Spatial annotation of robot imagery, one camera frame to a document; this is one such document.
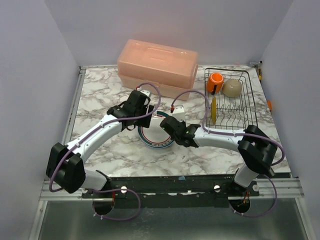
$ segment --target translucent plastic bin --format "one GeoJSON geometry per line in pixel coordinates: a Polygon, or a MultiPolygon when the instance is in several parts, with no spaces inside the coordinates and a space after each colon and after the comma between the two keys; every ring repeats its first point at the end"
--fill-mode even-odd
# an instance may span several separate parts
{"type": "MultiPolygon", "coordinates": [[[[143,82],[153,83],[161,95],[174,98],[193,88],[197,60],[198,53],[194,51],[130,39],[118,58],[118,75],[127,88],[134,89],[143,82]]],[[[179,99],[188,97],[189,94],[185,94],[179,99]]]]}

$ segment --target wire basket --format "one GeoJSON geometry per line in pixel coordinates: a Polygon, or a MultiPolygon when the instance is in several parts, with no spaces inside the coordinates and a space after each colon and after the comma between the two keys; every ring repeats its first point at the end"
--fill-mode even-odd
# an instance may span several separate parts
{"type": "Polygon", "coordinates": [[[204,70],[204,91],[209,99],[211,112],[211,102],[213,96],[207,91],[206,85],[210,74],[220,73],[224,77],[224,82],[228,79],[239,80],[242,84],[242,92],[239,97],[232,98],[224,95],[222,90],[215,94],[216,100],[216,120],[212,121],[211,114],[206,119],[206,126],[215,129],[238,130],[245,129],[248,125],[258,126],[256,104],[250,76],[244,70],[226,70],[220,68],[206,68],[204,70]]]}

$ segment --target white wall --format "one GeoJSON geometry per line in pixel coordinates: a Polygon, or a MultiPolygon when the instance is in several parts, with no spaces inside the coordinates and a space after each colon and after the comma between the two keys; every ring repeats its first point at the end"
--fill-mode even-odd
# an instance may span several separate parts
{"type": "Polygon", "coordinates": [[[79,68],[43,0],[0,1],[0,239],[28,239],[79,68]]]}
{"type": "Polygon", "coordinates": [[[320,239],[320,1],[295,0],[263,54],[262,87],[320,239]]]}
{"type": "Polygon", "coordinates": [[[200,64],[260,60],[292,0],[45,0],[82,66],[115,64],[128,39],[199,52],[200,64]]]}

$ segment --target white marble table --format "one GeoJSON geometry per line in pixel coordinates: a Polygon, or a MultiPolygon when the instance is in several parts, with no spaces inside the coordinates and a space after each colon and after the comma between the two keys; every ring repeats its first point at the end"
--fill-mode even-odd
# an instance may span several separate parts
{"type": "MultiPolygon", "coordinates": [[[[248,71],[255,101],[258,127],[270,138],[280,141],[267,101],[254,68],[249,66],[210,66],[224,69],[248,71]]],[[[199,67],[194,89],[204,92],[204,72],[199,67]]],[[[125,88],[118,77],[116,67],[89,68],[86,70],[78,105],[72,139],[85,133],[95,125],[106,111],[125,101],[131,89],[125,88]]],[[[169,112],[172,98],[163,97],[159,110],[169,112]]],[[[158,98],[152,95],[151,103],[158,98]]],[[[183,104],[188,124],[199,124],[204,116],[204,98],[191,93],[183,104]]],[[[281,152],[278,150],[275,160],[281,152]]],[[[164,149],[152,149],[139,138],[138,131],[123,131],[109,139],[94,152],[85,166],[90,170],[100,170],[113,177],[128,176],[186,176],[205,174],[233,174],[243,164],[239,153],[214,147],[185,148],[177,144],[164,149]]],[[[285,159],[273,167],[276,172],[290,172],[285,159]]]]}

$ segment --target marble surface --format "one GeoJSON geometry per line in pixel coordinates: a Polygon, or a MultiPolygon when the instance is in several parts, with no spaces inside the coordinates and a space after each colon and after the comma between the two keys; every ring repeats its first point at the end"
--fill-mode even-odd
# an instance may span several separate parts
{"type": "MultiPolygon", "coordinates": [[[[258,127],[270,138],[280,141],[267,101],[254,68],[249,66],[210,66],[227,70],[246,70],[250,75],[254,95],[258,127]]],[[[204,92],[204,66],[199,67],[194,89],[204,92]]],[[[72,139],[94,126],[106,111],[125,101],[131,90],[122,86],[117,68],[89,68],[85,73],[80,102],[78,105],[72,139]]],[[[172,98],[163,97],[160,111],[169,112],[172,98]]],[[[151,103],[158,102],[152,95],[151,103]]],[[[205,113],[204,98],[191,93],[183,104],[187,124],[199,124],[205,113]]],[[[278,150],[275,160],[281,152],[278,150]]],[[[100,170],[113,177],[127,176],[174,176],[233,174],[244,164],[239,153],[215,147],[183,147],[177,144],[164,149],[152,149],[139,138],[138,131],[123,131],[105,142],[86,162],[90,170],[100,170]]],[[[273,167],[276,172],[290,172],[287,160],[273,167]]]]}

